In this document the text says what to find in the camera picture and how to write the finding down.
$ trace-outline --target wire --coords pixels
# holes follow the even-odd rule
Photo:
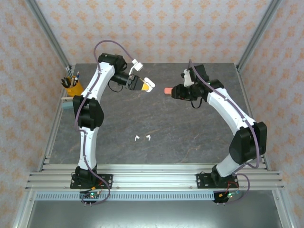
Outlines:
[[[222,97],[223,99],[227,100],[227,102],[229,104],[231,104],[231,106],[237,111],[237,113],[242,117],[242,119],[245,119],[245,123],[247,124],[248,128],[250,129],[251,133],[252,133],[252,137],[253,140],[255,142],[255,146],[256,146],[256,166],[253,166],[249,163],[246,163],[246,165],[250,166],[251,168],[257,169],[260,165],[260,150],[259,150],[259,146],[258,146],[258,142],[257,142],[257,137],[256,137],[256,133],[253,130],[252,126],[250,125],[250,123],[248,122],[248,120],[245,118],[245,116],[242,114],[242,112],[240,111],[240,109],[230,100],[230,99],[226,99],[226,97],[221,94],[219,91],[215,90],[212,86],[210,86],[197,72],[197,70],[195,69],[191,59],[189,59],[189,65],[191,66],[191,68],[193,69],[195,75],[202,81],[202,83],[207,86],[209,89],[212,90],[212,92],[216,93],[217,95],[219,95],[220,97]]]
[[[239,189],[238,183],[236,183],[236,182],[228,181],[227,184],[228,184],[228,187],[227,187],[227,189],[225,191],[225,194],[227,193],[227,191],[230,188],[231,184],[235,184],[235,186],[237,187],[237,189]]]
[[[249,178],[248,178],[247,175],[245,175],[245,174],[243,174],[243,173],[238,173],[238,174],[233,173],[232,175],[233,175],[233,176],[244,176],[244,177],[246,178],[246,180],[247,180],[248,188],[247,188],[247,191],[244,193],[244,195],[242,195],[240,198],[238,198],[238,199],[236,199],[236,200],[234,200],[234,201],[232,201],[232,202],[227,202],[227,203],[225,203],[225,204],[232,204],[232,203],[235,203],[235,202],[237,202],[237,201],[240,201],[241,199],[243,199],[243,198],[248,194],[248,192],[249,192],[249,190],[250,190],[250,181],[249,181]]]
[[[118,90],[118,91],[116,91],[116,90],[113,90],[111,87],[110,87],[110,81],[108,82],[108,87],[113,91],[113,92],[115,92],[115,93],[119,93],[119,92],[121,92],[122,90],[123,90],[123,85],[121,85],[121,84],[119,84],[119,83],[117,83],[119,86],[121,86],[122,88],[120,89],[120,90]]]
[[[125,71],[125,70],[127,69],[127,67],[128,67],[128,64],[125,63],[125,64],[124,64],[124,67],[123,67],[123,69],[122,69],[122,71]]]
[[[203,101],[203,98],[200,99],[199,106],[197,106],[197,107],[194,107],[193,101],[191,101],[192,108],[195,108],[195,109],[200,108],[202,101]]]
[[[95,177],[97,177],[100,181],[102,181],[102,182],[105,184],[105,186],[108,188],[108,190],[109,190],[108,195],[106,196],[106,198],[104,198],[104,199],[101,200],[101,201],[97,201],[97,202],[95,202],[95,203],[90,203],[91,206],[92,206],[92,205],[101,204],[101,203],[105,202],[105,201],[110,197],[111,190],[110,190],[109,184],[108,184],[103,178],[101,178],[100,176],[98,176],[98,175],[90,168],[89,164],[87,163],[87,160],[86,160],[86,152],[85,152],[85,148],[86,148],[86,144],[85,144],[85,143],[86,143],[86,135],[87,135],[87,133],[86,133],[84,130],[79,129],[78,126],[77,126],[77,123],[78,123],[78,119],[79,119],[79,115],[80,115],[80,111],[81,111],[82,107],[84,106],[84,104],[85,104],[87,98],[89,97],[90,93],[92,92],[92,90],[94,89],[95,85],[97,84],[97,82],[98,82],[98,80],[99,80],[101,71],[100,71],[100,65],[99,65],[99,62],[98,62],[98,59],[97,59],[97,56],[96,56],[96,49],[97,49],[97,47],[98,47],[100,44],[105,43],[105,42],[110,42],[110,43],[115,43],[115,44],[117,44],[118,46],[120,46],[120,47],[122,48],[122,50],[124,50],[124,52],[128,55],[128,57],[130,57],[130,59],[133,60],[132,56],[126,51],[126,49],[124,49],[124,47],[123,47],[122,45],[120,45],[119,43],[117,43],[116,41],[113,41],[113,40],[107,40],[107,39],[106,39],[106,40],[102,40],[102,41],[98,42],[98,43],[95,45],[94,50],[93,50],[94,58],[95,58],[95,61],[96,61],[96,63],[97,63],[97,67],[98,67],[98,75],[97,75],[97,78],[96,78],[96,80],[94,81],[93,85],[92,85],[91,88],[89,89],[89,92],[87,92],[87,94],[85,95],[83,101],[81,102],[81,104],[80,104],[80,106],[79,106],[79,109],[78,109],[78,111],[77,111],[77,113],[76,113],[75,122],[74,122],[74,127],[75,127],[75,129],[76,129],[77,131],[79,131],[79,132],[83,132],[83,133],[84,133],[83,157],[84,157],[84,161],[85,161],[85,164],[86,164],[88,170],[89,170]],[[86,205],[86,202],[84,202],[84,197],[86,197],[88,194],[89,194],[89,193],[85,194],[85,195],[82,196],[82,198],[81,198],[81,202],[82,202],[84,205]]]

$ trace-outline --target pen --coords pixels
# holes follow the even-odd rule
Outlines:
[[[63,78],[63,80],[64,80],[64,82],[65,82],[66,86],[68,86],[68,83],[67,83],[67,80],[66,80],[66,78],[65,78],[65,77]]]
[[[73,77],[72,80],[71,80],[70,88],[72,88],[73,86],[74,86],[74,77]]]
[[[67,77],[66,77],[66,83],[67,83],[67,87],[69,88],[70,85],[71,85],[71,82],[70,82],[70,80]]]
[[[64,83],[61,83],[61,85],[62,85],[64,88],[67,88],[66,85],[65,85]]]
[[[71,69],[69,69],[68,67],[66,67],[66,71],[67,71],[68,75],[70,76],[70,78],[72,78]]]

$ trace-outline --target metal frame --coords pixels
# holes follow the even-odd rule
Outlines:
[[[239,63],[237,64],[237,69],[242,70],[249,59],[250,55],[252,54],[253,50],[255,49],[257,43],[259,42],[260,38],[262,37],[267,25],[269,24],[271,18],[276,12],[276,9],[280,5],[282,0],[272,0],[269,7],[266,10],[265,15],[263,16],[261,22],[259,23],[257,29],[255,30],[250,42],[248,43],[245,52],[243,53]]]
[[[211,172],[215,164],[105,164],[97,166],[97,173],[114,175],[112,191],[198,191],[195,174]],[[26,191],[79,191],[69,188],[71,173],[76,164],[47,164],[42,172],[30,174]],[[267,171],[266,165],[252,169],[245,167],[240,173],[245,173],[250,179],[251,190],[281,190],[284,184],[277,171]],[[247,180],[240,176],[238,182],[241,190],[248,187]],[[208,191],[226,189],[204,189]]]
[[[55,35],[53,34],[49,24],[43,16],[38,4],[35,0],[26,0],[28,6],[36,16],[41,28],[45,32],[52,47],[58,54],[62,64],[66,67],[69,62],[61,49]],[[272,16],[275,14],[281,0],[272,0],[264,17],[259,23],[254,35],[252,36],[240,62],[236,66],[237,75],[240,81],[242,92],[245,98],[247,109],[252,116],[248,98],[244,89],[241,70],[249,59],[264,30],[269,24]],[[61,92],[61,97],[65,96],[66,92]],[[70,174],[75,170],[76,165],[58,165],[49,164],[51,151],[56,138],[58,125],[62,115],[61,99],[57,105],[57,112],[54,118],[52,130],[50,132],[49,141],[45,149],[45,157],[40,163],[40,172],[33,172],[30,174],[27,182],[26,191],[21,201],[14,226],[27,227],[29,218],[36,200],[38,191],[52,191],[52,192],[75,192],[69,188],[71,180]],[[159,165],[101,165],[98,166],[100,173],[114,174],[114,182],[112,192],[148,192],[165,191],[165,192],[193,192],[198,193],[201,190],[196,187],[195,174],[201,171],[210,172],[214,164],[159,164]],[[284,228],[295,228],[295,221],[291,213],[291,208],[288,203],[288,196],[284,189],[280,172],[269,171],[269,161],[267,156],[263,156],[263,163],[257,170],[244,168],[241,173],[248,175],[251,183],[251,190],[272,190],[279,217]],[[247,182],[240,177],[239,184],[241,190],[247,189]],[[219,189],[206,189],[206,191],[213,191]]]
[[[37,2],[35,0],[26,0],[28,3],[29,8],[32,10],[34,16],[36,17],[38,23],[40,24],[42,30],[46,34],[50,44],[53,46],[55,52],[58,54],[58,57],[63,64],[64,67],[70,66],[69,61],[63,52],[60,44],[58,43],[51,27],[49,26],[47,20],[45,19],[43,13]]]
[[[241,85],[241,89],[243,92],[244,100],[247,106],[248,113],[251,117],[253,117],[252,109],[249,104],[249,100],[245,91],[244,83],[242,80],[240,68],[236,66],[237,71],[237,77],[239,79],[239,83]],[[270,161],[267,157],[267,154],[263,155],[264,163],[266,165],[266,168],[268,171],[271,170]],[[286,191],[278,191],[278,190],[272,190],[272,194],[275,200],[275,205],[282,223],[282,226],[285,228],[297,228],[297,225],[295,223],[294,216],[292,214],[292,209],[289,203],[288,195]]]

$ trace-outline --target yellow cup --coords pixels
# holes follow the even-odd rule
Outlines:
[[[78,79],[77,84],[74,87],[65,88],[65,90],[69,96],[75,96],[75,95],[80,96],[81,93],[84,91],[84,89],[82,88],[82,86],[80,84],[79,79]]]

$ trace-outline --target marble-patterned tabletop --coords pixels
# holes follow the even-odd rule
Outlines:
[[[204,65],[210,79],[219,79],[247,112],[234,64]],[[217,111],[205,102],[193,109],[190,102],[164,94],[165,87],[183,83],[181,73],[186,67],[186,63],[144,64],[136,74],[156,84],[150,93],[105,89],[100,103],[105,118],[97,136],[97,163],[217,163],[226,157],[233,135]],[[95,70],[96,64],[76,64],[75,72],[80,72],[84,88]],[[73,109],[63,111],[50,163],[78,163],[80,133],[73,128],[74,119]]]

